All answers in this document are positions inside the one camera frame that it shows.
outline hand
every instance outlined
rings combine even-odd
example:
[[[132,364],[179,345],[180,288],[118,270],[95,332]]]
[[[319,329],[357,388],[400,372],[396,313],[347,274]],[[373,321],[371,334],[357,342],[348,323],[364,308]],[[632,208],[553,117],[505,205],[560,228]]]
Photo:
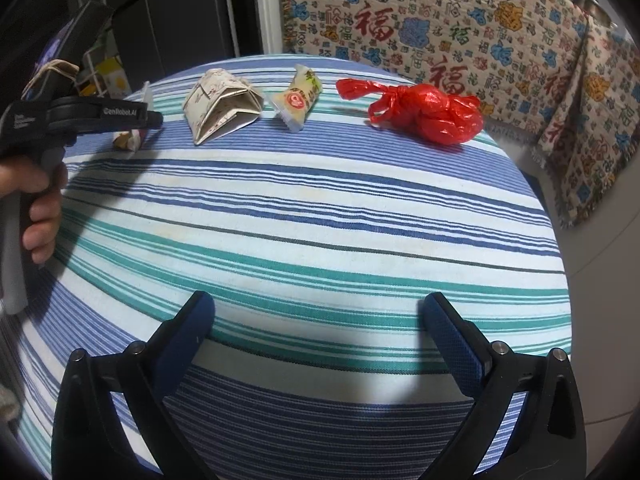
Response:
[[[33,224],[22,235],[24,248],[31,251],[36,264],[43,264],[53,254],[56,234],[62,219],[62,195],[66,186],[66,167],[60,164],[53,173],[52,189],[34,200],[29,209]],[[12,156],[0,160],[0,198],[20,190],[40,193],[49,187],[49,177],[26,156]]]

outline red plastic bag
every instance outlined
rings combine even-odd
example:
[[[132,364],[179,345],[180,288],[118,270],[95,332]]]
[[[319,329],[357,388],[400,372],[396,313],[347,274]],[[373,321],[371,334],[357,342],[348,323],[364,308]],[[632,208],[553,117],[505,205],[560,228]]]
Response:
[[[361,79],[340,79],[335,87],[348,100],[381,92],[382,97],[369,106],[371,123],[388,121],[439,144],[467,142],[482,130],[480,100],[475,96],[445,94],[427,84],[386,86]]]

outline blue gripper pad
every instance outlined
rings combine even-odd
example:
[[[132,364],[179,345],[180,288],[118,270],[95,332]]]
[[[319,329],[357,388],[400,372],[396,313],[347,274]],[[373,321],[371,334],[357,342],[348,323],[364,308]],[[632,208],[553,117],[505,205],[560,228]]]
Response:
[[[463,324],[466,321],[440,292],[424,298],[422,314],[426,329],[460,391],[467,397],[477,399],[482,391],[485,366],[465,340]]]
[[[194,292],[173,319],[164,321],[149,339],[146,363],[156,399],[171,395],[211,330],[213,298]]]

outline white floor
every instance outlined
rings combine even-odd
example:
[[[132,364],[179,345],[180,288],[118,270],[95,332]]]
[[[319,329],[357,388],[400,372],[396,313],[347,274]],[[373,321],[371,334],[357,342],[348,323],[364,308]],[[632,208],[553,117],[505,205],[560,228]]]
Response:
[[[521,170],[539,179],[556,231],[572,304],[572,365],[590,471],[640,400],[640,162],[633,160],[620,174],[591,218],[564,230],[544,171],[528,150],[497,140]]]

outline striped tablecloth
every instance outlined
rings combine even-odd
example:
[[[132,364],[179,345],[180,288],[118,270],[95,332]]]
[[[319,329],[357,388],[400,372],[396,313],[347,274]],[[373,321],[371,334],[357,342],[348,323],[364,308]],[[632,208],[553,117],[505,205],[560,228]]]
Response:
[[[2,380],[24,397],[17,433],[43,470],[69,352],[146,340],[197,289],[215,298],[216,322],[166,405],[229,480],[417,478],[470,407],[417,325],[432,291],[490,340],[570,352],[553,229],[487,134],[443,148],[371,128],[372,98],[344,102],[335,81],[405,81],[348,61],[212,66],[271,92],[296,62],[324,83],[299,134],[267,107],[195,147],[180,106],[201,66],[152,86],[165,123],[136,155],[113,151],[110,135],[68,150],[55,257],[30,307],[0,323]],[[482,466],[497,460],[519,400]]]

